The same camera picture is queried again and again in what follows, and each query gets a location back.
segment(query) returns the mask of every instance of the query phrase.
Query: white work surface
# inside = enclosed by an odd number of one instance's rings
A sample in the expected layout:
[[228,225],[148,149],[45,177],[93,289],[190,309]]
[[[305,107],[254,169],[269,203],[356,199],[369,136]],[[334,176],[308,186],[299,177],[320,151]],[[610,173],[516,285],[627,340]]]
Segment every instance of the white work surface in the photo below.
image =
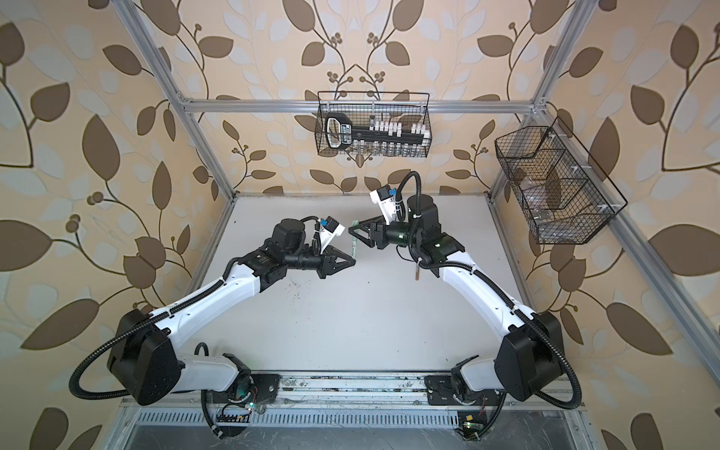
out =
[[[478,266],[520,298],[484,197],[435,196],[443,231]],[[205,284],[228,260],[263,244],[280,220],[331,215],[346,227],[380,214],[369,196],[240,197],[210,264]],[[310,242],[312,223],[308,223]],[[351,254],[346,232],[331,245]],[[401,248],[408,257],[406,248]],[[485,320],[430,271],[358,242],[357,263],[326,279],[288,270],[261,294],[241,302],[198,332],[182,349],[204,341],[212,355],[235,354],[252,370],[444,370],[479,354],[495,356],[500,342]]]

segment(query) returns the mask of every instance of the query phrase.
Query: black wire basket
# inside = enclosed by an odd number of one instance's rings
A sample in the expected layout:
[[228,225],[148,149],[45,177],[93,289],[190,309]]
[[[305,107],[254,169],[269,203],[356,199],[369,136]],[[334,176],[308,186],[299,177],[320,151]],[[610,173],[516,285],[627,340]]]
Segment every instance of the black wire basket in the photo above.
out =
[[433,140],[429,101],[420,92],[320,91],[318,154],[425,158]]
[[[579,163],[563,142],[569,128],[530,126],[495,140],[508,177],[538,244],[585,244],[626,205],[627,199],[595,161]],[[609,181],[622,200],[607,198],[586,171]]]

